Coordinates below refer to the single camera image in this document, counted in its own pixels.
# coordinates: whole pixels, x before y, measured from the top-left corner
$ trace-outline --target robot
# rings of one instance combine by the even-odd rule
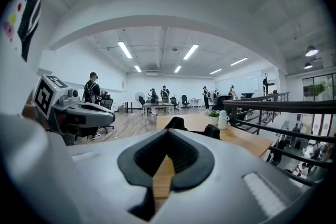
[[[98,127],[115,121],[109,109],[81,101],[78,90],[56,76],[41,76],[34,103],[50,130],[60,134],[66,145],[74,145],[78,137],[94,135]]]

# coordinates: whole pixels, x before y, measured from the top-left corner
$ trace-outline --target ceiling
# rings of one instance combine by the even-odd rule
[[[44,1],[48,2],[49,6],[60,17],[81,0]],[[235,1],[237,5],[240,5],[252,15],[256,23],[261,24],[268,31],[287,62],[289,74],[305,72],[303,66],[308,60],[313,62],[312,70],[323,68],[325,61],[322,61],[322,57],[331,57],[331,62],[335,65],[336,38],[335,31],[333,31],[334,26],[321,0]],[[104,43],[104,46],[115,46],[116,41],[121,38],[120,34],[117,34],[118,32],[120,31],[108,31],[95,36],[97,39],[113,40],[110,45],[106,46],[106,43]],[[200,48],[193,56],[193,65],[184,69],[188,70],[189,75],[196,73],[200,76],[213,71],[213,69],[216,70],[218,61],[215,61],[215,59],[217,56],[221,56],[222,62],[226,63],[243,55],[252,54],[251,51],[247,51],[244,47],[228,40],[216,39],[211,35],[189,30],[139,27],[129,28],[124,34],[129,41],[127,46],[132,46],[130,50],[138,56],[140,66],[156,65],[157,68],[164,69],[170,69],[179,64],[179,57],[181,56],[178,53],[185,54],[190,48],[191,38],[193,38],[195,43],[200,44]],[[164,55],[160,56],[160,47],[164,46],[162,39],[165,39],[166,47]],[[202,44],[207,44],[206,49],[202,49]],[[323,53],[318,53],[314,57],[315,60],[307,59],[304,52],[308,45],[314,45]],[[173,52],[171,50],[172,46],[177,47],[178,51]],[[163,66],[158,61],[162,57]]]
[[[174,74],[182,66],[179,75],[211,77],[234,71],[242,65],[262,58],[245,47],[213,35],[173,27],[131,27],[110,30],[87,38],[96,50],[102,51],[113,63],[126,72],[137,72],[138,65],[145,72],[155,70],[159,74]],[[118,45],[124,41],[132,59],[128,59]],[[199,47],[183,60],[193,44]],[[230,66],[231,63],[248,57],[245,62]]]

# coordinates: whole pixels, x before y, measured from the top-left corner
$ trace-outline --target glass wall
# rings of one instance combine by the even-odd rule
[[[336,74],[303,79],[304,101],[336,100]]]

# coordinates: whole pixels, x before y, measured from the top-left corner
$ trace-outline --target white ceiling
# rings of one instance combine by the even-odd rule
[[[54,12],[61,16],[81,0],[44,0],[54,9]],[[256,19],[257,23],[263,25],[275,43],[279,46],[284,58],[289,65],[288,72],[301,73],[304,63],[308,60],[304,51],[308,45],[314,45],[327,55],[335,51],[336,38],[333,25],[323,2],[321,0],[235,0]],[[160,68],[173,68],[179,64],[181,55],[191,47],[191,38],[200,44],[198,52],[192,59],[188,68],[181,69],[181,73],[199,76],[216,70],[220,56],[222,62],[230,62],[235,58],[253,54],[242,46],[233,44],[227,40],[219,39],[210,35],[191,32],[182,29],[163,29],[161,27],[129,28],[125,31],[127,45],[132,46],[130,51],[137,57],[142,67],[155,66]],[[159,48],[164,46],[162,33],[167,31],[166,49],[164,56],[160,56]],[[108,31],[97,34],[97,39],[105,39],[110,45],[115,46],[119,40],[120,31]],[[177,52],[172,52],[172,46],[177,47]],[[163,66],[160,66],[158,59],[164,58]],[[121,58],[121,65],[128,68]],[[313,61],[313,70],[323,68],[322,60]]]

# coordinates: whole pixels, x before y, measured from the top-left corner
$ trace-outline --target black railing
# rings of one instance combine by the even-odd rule
[[[322,101],[322,102],[289,102],[289,92],[279,93],[267,95],[265,97],[257,97],[257,98],[249,98],[249,99],[241,99],[241,100],[232,100],[232,101],[223,101],[224,108],[231,108],[230,122],[231,126],[237,127],[244,131],[247,131],[251,128],[257,128],[257,135],[259,134],[259,130],[266,130],[274,133],[289,135],[292,137],[303,138],[306,140],[314,140],[320,142],[334,143],[336,144],[336,137],[330,136],[316,136],[310,134],[303,134],[298,132],[293,132],[290,130],[283,130],[274,127],[269,127],[262,125],[262,122],[265,119],[262,119],[262,116],[271,111],[273,112],[289,112],[289,113],[309,113],[309,114],[336,114],[336,101]],[[242,109],[243,112],[237,113],[237,108]],[[251,111],[259,110],[259,115],[250,118],[248,120],[238,119],[239,116],[245,115]],[[259,117],[258,123],[251,123],[251,120]],[[244,129],[241,126],[247,125],[248,128]],[[322,168],[330,168],[332,163],[318,161],[316,159],[306,158],[303,156],[298,156],[293,153],[281,150],[279,148],[271,146],[269,148],[273,152],[281,153],[284,156],[288,156],[299,161],[305,162],[309,165],[319,166]],[[291,173],[287,173],[292,179],[301,182],[307,186],[312,186],[315,182],[309,181],[307,179],[303,179],[301,177],[292,175]]]

